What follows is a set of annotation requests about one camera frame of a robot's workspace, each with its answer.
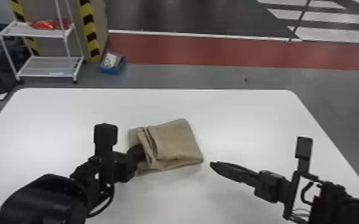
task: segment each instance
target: yellow and black striped pillar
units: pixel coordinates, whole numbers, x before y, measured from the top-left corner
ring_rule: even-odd
[[[22,8],[22,5],[18,0],[10,0],[11,6],[13,8],[14,15],[16,16],[17,21],[20,22],[26,22],[25,16],[24,16],[24,10]],[[38,44],[34,40],[34,38],[25,38],[27,44],[31,48],[33,54],[35,56],[39,56],[39,48]]]
[[[79,0],[81,18],[83,21],[83,32],[86,37],[86,45],[92,62],[99,62],[101,59],[99,41],[96,35],[96,25],[93,18],[91,0]]]

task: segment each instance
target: folded towel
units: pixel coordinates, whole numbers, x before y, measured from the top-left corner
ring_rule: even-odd
[[[129,146],[141,144],[146,161],[138,165],[140,175],[200,164],[203,155],[186,119],[128,131]]]

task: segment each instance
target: cable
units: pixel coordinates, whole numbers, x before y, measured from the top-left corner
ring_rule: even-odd
[[[113,197],[114,197],[113,195],[110,195],[108,202],[107,202],[105,205],[103,205],[103,207],[100,208],[99,210],[97,210],[97,211],[95,211],[95,212],[93,212],[93,213],[89,213],[89,214],[88,214],[88,218],[95,217],[95,216],[97,216],[98,214],[102,213],[102,212],[112,203]]]
[[[109,200],[105,203],[105,205],[103,205],[102,208],[100,208],[99,210],[97,210],[95,212],[89,212],[88,218],[95,217],[98,214],[102,213],[109,205],[111,205],[111,203],[113,202],[113,199],[114,199],[114,187],[110,188]]]

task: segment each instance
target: metal shelf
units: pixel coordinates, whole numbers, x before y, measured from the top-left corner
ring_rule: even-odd
[[[83,57],[31,56],[18,72],[18,76],[72,77],[76,80],[82,62]]]
[[[29,36],[33,38],[66,38],[71,34],[74,25],[67,30],[46,30],[30,27],[27,23],[12,21],[0,34],[2,36]]]
[[[67,12],[70,21],[74,21],[69,0],[65,0]],[[61,17],[60,5],[58,0],[54,0],[55,9],[57,11],[58,23],[60,27],[64,27],[63,19]],[[81,52],[80,57],[71,57],[70,49],[68,46],[68,36],[75,32],[78,48]],[[60,38],[64,40],[64,47],[66,50],[66,57],[37,57],[34,55],[32,48],[28,41],[25,41],[28,50],[31,53],[31,57],[25,62],[22,68],[17,71],[17,67],[14,65],[13,59],[8,52],[4,36],[18,36],[18,37],[31,37],[31,38]],[[22,76],[34,76],[34,77],[72,77],[74,83],[77,82],[78,71],[84,62],[83,50],[79,40],[79,34],[75,25],[70,24],[67,30],[43,30],[30,27],[28,23],[12,21],[6,28],[0,32],[0,42],[7,57],[8,63],[11,66],[16,79],[21,80]]]

